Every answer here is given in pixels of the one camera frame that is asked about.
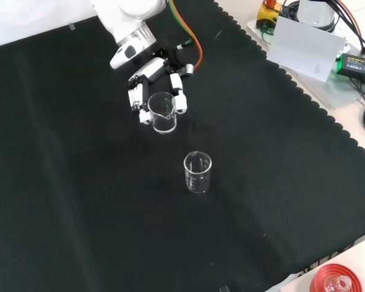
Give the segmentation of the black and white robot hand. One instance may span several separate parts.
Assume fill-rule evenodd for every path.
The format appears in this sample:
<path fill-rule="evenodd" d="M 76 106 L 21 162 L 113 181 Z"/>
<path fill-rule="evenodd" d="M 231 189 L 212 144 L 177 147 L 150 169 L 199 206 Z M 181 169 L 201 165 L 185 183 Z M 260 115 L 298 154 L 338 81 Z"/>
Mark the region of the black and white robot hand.
<path fill-rule="evenodd" d="M 143 65 L 128 80 L 128 98 L 133 112 L 138 113 L 140 123 L 149 124 L 151 114 L 148 109 L 148 87 L 163 75 L 168 75 L 172 95 L 178 114 L 187 110 L 187 98 L 182 79 L 194 73 L 193 64 L 182 64 L 176 56 L 176 49 L 162 48 L 152 54 L 152 59 Z"/>

